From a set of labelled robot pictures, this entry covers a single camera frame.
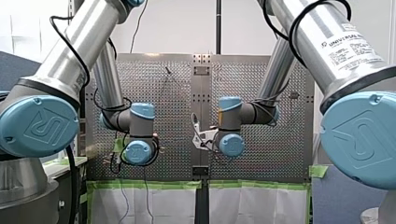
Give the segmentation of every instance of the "pegboard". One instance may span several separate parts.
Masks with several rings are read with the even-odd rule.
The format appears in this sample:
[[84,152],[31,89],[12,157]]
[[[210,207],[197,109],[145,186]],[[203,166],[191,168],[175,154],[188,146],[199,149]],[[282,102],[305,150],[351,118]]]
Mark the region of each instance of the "pegboard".
[[[164,149],[158,159],[146,168],[148,179],[191,180],[191,149],[186,147],[191,142],[191,58],[190,55],[119,55],[117,66],[124,97],[134,103],[152,103],[155,106],[154,132],[159,135]],[[90,141],[87,140],[90,151],[87,152],[90,158],[88,178],[143,178],[141,167],[122,165],[119,175],[110,172],[108,161],[115,132],[101,126],[100,111],[92,103],[92,92],[87,94],[87,133],[92,133]]]
[[[156,106],[154,131],[160,136],[164,150],[158,160],[147,168],[147,178],[165,181],[192,179],[192,155],[197,155],[192,153],[197,149],[191,143],[192,85],[196,90],[197,85],[211,84],[210,92],[202,92],[210,95],[211,102],[209,113],[202,114],[210,116],[202,119],[216,124],[219,98],[239,95],[244,101],[254,99],[268,61],[269,57],[266,56],[213,55],[211,62],[205,64],[210,66],[212,78],[206,80],[211,80],[211,83],[191,83],[196,65],[193,55],[121,54],[118,70],[124,96],[133,102]],[[94,89],[93,81],[86,94],[87,155],[90,163],[88,178],[143,178],[143,169],[140,167],[123,166],[119,175],[110,172],[108,162],[115,134],[100,125],[100,112],[92,102]],[[298,99],[289,98],[292,91],[298,92]],[[313,92],[312,79],[302,67],[297,66],[290,85],[282,95],[278,125],[275,128],[261,125],[243,127],[242,135],[247,142],[244,155],[231,162],[223,158],[214,160],[209,155],[211,177],[306,181],[312,155]]]

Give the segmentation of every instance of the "universal robots logo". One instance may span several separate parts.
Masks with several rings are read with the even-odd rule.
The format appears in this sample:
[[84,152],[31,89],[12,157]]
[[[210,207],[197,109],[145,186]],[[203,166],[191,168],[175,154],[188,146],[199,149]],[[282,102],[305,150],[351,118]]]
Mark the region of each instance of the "universal robots logo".
[[24,135],[44,144],[56,146],[68,123],[67,118],[41,108],[35,114]]

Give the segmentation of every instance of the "light blue cap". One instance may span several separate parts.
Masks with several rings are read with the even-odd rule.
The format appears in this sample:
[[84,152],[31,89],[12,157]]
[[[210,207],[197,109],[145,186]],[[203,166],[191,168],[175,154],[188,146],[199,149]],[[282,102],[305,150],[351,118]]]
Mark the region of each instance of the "light blue cap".
[[105,116],[102,113],[99,116],[99,122],[102,127],[107,128],[109,130],[114,130],[113,127],[111,127],[111,125],[107,122],[107,120],[105,119]]
[[219,107],[222,111],[232,110],[242,104],[239,96],[223,96],[219,99]]
[[154,105],[144,103],[134,103],[131,112],[142,119],[155,119]]
[[125,149],[123,157],[132,165],[144,165],[151,158],[151,147],[144,141],[133,141]]
[[350,94],[323,117],[323,148],[344,174],[379,189],[396,189],[396,95]]
[[78,114],[55,96],[26,97],[0,115],[0,146],[17,157],[47,157],[73,142]]
[[238,157],[245,149],[245,142],[239,134],[230,133],[221,138],[219,149],[228,157]]
[[145,2],[145,0],[127,0],[127,2],[133,7],[139,7]]

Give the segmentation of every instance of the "wall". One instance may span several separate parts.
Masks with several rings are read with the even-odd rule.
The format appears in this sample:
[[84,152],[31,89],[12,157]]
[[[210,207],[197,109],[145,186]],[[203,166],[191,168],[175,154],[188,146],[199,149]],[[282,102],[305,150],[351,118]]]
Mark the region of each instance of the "wall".
[[[67,16],[68,0],[0,0],[0,51],[43,62],[58,40],[50,16]],[[66,21],[56,22],[62,31]]]
[[[222,52],[271,54],[276,39],[263,23],[256,0],[222,2]],[[142,9],[134,9],[128,21],[114,31],[112,38],[120,52],[129,52]],[[215,0],[148,0],[134,52],[208,53],[215,48]]]

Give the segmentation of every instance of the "vertical metal pole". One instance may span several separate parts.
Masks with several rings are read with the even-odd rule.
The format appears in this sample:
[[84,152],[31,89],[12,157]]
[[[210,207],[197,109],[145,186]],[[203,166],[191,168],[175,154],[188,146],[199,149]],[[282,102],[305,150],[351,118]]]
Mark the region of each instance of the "vertical metal pole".
[[216,54],[221,54],[221,0],[216,3]]

